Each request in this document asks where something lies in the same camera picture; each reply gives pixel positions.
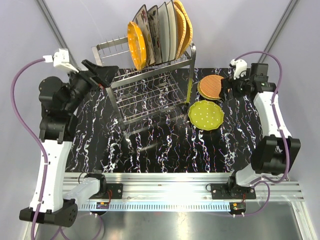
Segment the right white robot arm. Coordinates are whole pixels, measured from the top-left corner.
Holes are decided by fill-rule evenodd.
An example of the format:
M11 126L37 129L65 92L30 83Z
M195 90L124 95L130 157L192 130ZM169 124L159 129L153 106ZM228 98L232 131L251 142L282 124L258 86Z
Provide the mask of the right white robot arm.
M285 180L301 148L301 141L287 129L279 106L277 86L268 79L268 65L253 63L247 68L243 59L231 60L234 74L221 80L220 97L247 96L253 100L262 127L262 140L253 150L250 164L228 177L212 193L218 198L255 199L255 186L266 180L280 183Z

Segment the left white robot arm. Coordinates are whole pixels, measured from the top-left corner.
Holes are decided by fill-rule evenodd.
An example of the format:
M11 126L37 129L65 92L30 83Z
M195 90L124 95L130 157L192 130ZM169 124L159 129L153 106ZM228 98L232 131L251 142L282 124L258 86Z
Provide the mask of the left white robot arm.
M87 69L71 70L69 82L50 76L39 84L41 122L35 140L41 160L33 198L19 213L22 221L68 228L82 204L110 192L102 173L87 173L81 183L63 194L66 163L78 125L75 111L93 87L110 87L119 70L116 65L99 66L86 59L82 64Z

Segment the woven orange rattan plate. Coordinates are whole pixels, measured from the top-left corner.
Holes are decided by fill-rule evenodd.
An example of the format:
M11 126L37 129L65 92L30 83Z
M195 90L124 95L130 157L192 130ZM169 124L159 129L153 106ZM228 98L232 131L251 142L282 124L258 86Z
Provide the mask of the woven orange rattan plate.
M212 74L205 76L198 83L198 90L207 99L217 100L220 99L219 93L221 91L221 79L222 76Z

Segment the green polka dot plate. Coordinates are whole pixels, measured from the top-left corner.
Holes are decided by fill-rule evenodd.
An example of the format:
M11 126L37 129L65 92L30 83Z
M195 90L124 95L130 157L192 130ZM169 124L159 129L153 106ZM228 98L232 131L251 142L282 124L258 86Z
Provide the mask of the green polka dot plate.
M211 131L218 129L224 121L224 112L212 101L196 101L189 107L188 118L198 129Z

